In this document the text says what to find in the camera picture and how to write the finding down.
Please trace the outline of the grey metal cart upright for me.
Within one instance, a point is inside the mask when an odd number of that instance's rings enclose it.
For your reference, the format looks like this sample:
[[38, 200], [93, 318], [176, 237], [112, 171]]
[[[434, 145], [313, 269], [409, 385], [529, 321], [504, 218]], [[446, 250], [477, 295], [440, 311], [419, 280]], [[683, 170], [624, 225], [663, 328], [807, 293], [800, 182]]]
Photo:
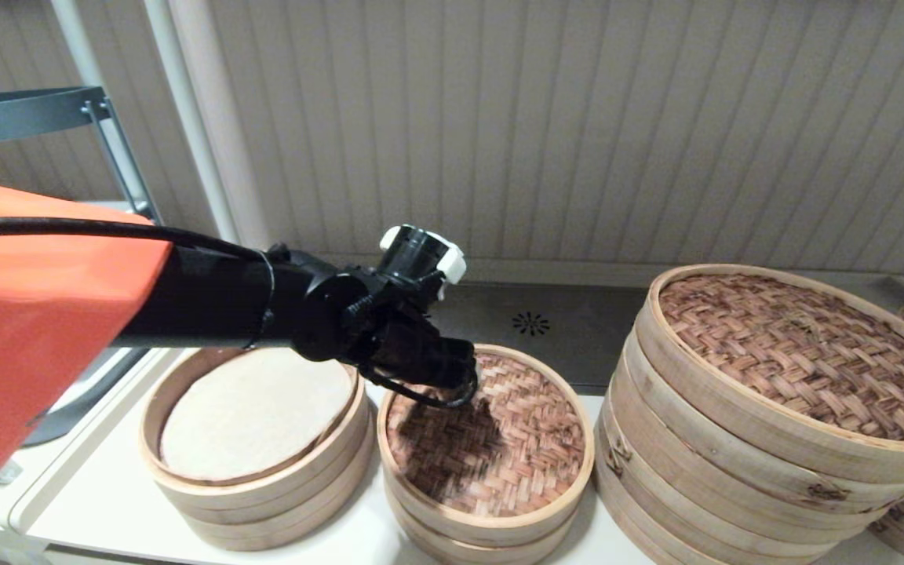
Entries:
[[110, 97], [87, 100], [83, 103], [82, 111], [89, 116], [90, 124], [97, 133], [104, 156], [107, 157], [111, 171], [114, 172], [129, 210], [150, 219], [155, 224], [164, 223], [158, 205], [155, 204], [154, 197], [148, 190], [146, 180], [137, 165], [137, 159], [130, 149], [128, 137]]

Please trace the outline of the thick white pole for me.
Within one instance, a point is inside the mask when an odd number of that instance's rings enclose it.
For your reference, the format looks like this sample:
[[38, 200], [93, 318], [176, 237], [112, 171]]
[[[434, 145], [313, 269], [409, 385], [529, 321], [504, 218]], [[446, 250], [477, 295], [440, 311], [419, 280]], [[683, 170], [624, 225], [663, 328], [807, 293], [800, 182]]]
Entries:
[[185, 140], [199, 175], [206, 207], [218, 235], [223, 240], [238, 243], [239, 233], [226, 199], [187, 62], [180, 47], [178, 32], [173, 25], [171, 5], [169, 0], [144, 0], [144, 7], [162, 61], [166, 82], [171, 89], [173, 106], [178, 112]]

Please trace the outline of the white cloth steamer liner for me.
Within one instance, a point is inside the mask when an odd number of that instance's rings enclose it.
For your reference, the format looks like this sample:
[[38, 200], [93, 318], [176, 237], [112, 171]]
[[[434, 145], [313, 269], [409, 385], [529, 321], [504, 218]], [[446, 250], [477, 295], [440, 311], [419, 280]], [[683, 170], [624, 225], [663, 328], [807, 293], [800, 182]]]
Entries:
[[191, 384], [162, 426], [170, 472], [214, 485], [256, 479], [311, 447], [342, 415], [354, 381], [337, 361], [253, 350]]

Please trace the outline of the grey cart tray, empty rim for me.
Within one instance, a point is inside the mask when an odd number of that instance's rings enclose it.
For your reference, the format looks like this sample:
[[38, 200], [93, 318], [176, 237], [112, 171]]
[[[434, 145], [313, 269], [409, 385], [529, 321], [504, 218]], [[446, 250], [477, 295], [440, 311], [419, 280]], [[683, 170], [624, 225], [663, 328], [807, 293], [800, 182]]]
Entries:
[[0, 92], [0, 142], [67, 131], [112, 118], [103, 87]]

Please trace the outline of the thin white pole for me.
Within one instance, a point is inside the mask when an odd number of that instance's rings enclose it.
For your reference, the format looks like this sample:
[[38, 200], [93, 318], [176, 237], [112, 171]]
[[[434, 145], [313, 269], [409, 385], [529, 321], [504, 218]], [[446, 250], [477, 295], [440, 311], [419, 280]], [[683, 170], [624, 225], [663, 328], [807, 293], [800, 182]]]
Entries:
[[105, 87], [103, 72], [89, 39], [89, 32], [75, 0], [50, 0], [62, 36], [78, 71], [88, 86]]

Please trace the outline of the stainless steel vent plate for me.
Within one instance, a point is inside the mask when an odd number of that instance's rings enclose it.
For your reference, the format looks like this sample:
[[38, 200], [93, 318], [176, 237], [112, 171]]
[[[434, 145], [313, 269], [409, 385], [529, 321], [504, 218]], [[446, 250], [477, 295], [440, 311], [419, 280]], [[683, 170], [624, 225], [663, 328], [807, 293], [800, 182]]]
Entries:
[[444, 336], [523, 352], [578, 393], [602, 395], [646, 297], [642, 287], [452, 286], [429, 317]]

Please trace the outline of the small woven bamboo lid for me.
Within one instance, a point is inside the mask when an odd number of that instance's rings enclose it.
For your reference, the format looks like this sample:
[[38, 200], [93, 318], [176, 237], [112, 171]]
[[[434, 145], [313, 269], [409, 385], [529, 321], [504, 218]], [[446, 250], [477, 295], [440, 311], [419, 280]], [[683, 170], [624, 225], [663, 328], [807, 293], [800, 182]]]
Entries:
[[377, 412], [381, 475], [432, 530], [477, 545], [534, 542], [566, 521], [589, 485], [592, 423], [545, 363], [478, 344], [479, 390], [456, 408], [390, 392]]

